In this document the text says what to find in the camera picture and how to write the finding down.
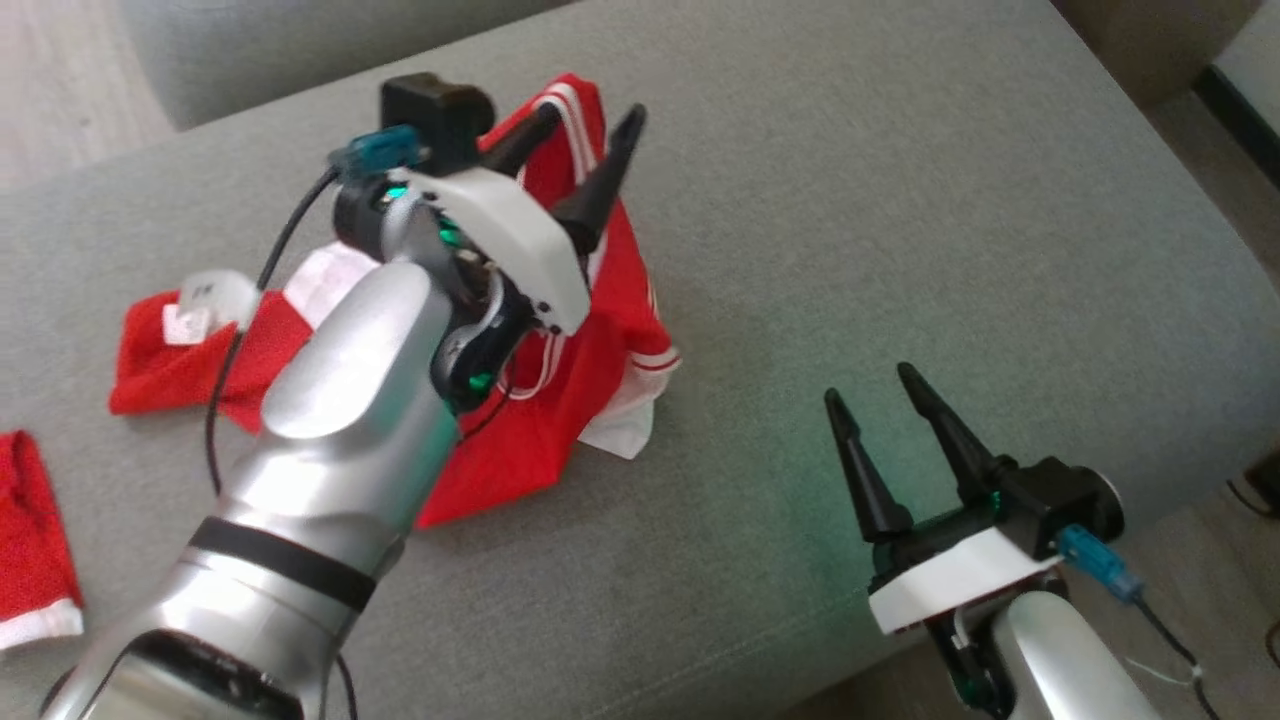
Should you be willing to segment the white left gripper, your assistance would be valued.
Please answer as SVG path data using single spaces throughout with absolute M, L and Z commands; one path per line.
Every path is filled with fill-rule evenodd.
M 607 152 L 550 214 L 517 182 L 535 151 L 562 124 L 553 102 L 530 108 L 483 137 L 480 167 L 445 177 L 397 169 L 396 179 L 436 205 L 493 260 L 547 328 L 576 334 L 590 313 L 579 256 L 596 251 L 643 136 L 648 111 L 636 102 L 608 137 Z

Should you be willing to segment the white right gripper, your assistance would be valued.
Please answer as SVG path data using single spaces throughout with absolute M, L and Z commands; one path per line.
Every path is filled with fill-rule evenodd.
M 896 372 L 916 414 L 933 430 L 966 507 L 914 524 L 863 445 L 861 428 L 841 393 L 824 392 L 859 530 L 873 546 L 870 614 L 886 635 L 998 594 L 1062 561 L 1056 553 L 1032 557 L 996 527 L 996 505 L 978 502 L 998 492 L 1002 461 L 913 364 L 899 363 Z

